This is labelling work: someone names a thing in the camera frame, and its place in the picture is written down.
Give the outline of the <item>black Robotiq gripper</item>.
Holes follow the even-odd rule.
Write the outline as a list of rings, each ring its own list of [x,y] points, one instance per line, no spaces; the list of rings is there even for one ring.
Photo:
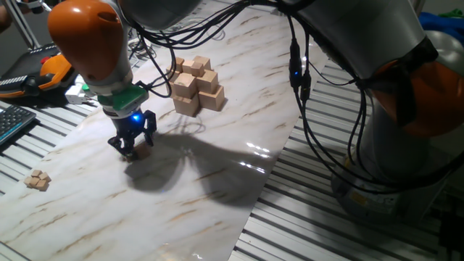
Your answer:
[[[116,136],[111,137],[107,143],[116,149],[121,156],[128,160],[138,159],[134,149],[135,139],[143,132],[146,143],[154,146],[153,135],[157,130],[156,114],[150,110],[144,113],[139,109],[127,117],[112,119],[116,129]]]

